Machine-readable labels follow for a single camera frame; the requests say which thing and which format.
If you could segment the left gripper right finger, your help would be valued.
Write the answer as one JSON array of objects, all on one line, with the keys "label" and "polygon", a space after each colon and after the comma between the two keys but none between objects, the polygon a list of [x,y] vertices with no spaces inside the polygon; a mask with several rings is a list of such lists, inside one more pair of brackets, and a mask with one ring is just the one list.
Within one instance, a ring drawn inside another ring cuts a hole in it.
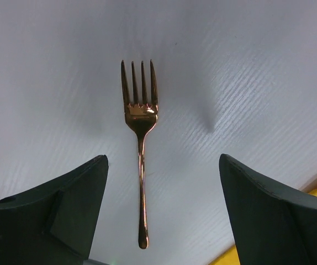
[{"label": "left gripper right finger", "polygon": [[222,154],[219,172],[241,264],[317,264],[317,197]]}]

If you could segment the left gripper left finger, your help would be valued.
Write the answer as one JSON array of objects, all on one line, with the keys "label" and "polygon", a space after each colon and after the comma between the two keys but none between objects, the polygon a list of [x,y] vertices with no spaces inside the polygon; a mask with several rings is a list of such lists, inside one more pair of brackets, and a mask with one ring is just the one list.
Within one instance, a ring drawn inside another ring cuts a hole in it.
[{"label": "left gripper left finger", "polygon": [[88,260],[108,177],[99,155],[74,170],[0,200],[0,264]]}]

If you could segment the yellow pikachu cloth placemat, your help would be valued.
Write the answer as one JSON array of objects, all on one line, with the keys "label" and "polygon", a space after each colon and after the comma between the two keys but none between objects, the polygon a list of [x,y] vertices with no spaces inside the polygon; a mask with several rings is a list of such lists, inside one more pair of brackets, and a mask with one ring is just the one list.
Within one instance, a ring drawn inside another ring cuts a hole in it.
[{"label": "yellow pikachu cloth placemat", "polygon": [[[317,187],[313,189],[309,194],[317,197]],[[209,263],[210,265],[239,265],[239,257],[237,254],[236,246],[231,246],[228,250],[226,250],[223,254],[217,257],[215,260]]]}]

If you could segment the gold fork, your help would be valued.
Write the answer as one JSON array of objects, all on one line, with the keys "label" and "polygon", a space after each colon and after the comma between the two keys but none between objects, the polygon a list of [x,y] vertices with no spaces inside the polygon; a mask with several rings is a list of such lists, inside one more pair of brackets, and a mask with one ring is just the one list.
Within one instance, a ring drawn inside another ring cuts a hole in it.
[{"label": "gold fork", "polygon": [[158,92],[156,74],[153,62],[150,62],[151,101],[147,98],[144,64],[141,63],[141,92],[142,102],[139,102],[138,84],[135,66],[131,64],[134,101],[130,101],[128,79],[125,63],[121,62],[121,88],[123,94],[124,117],[126,125],[135,133],[138,142],[139,163],[139,233],[138,245],[145,250],[149,246],[147,225],[146,196],[145,196],[145,137],[155,127],[158,120]]}]

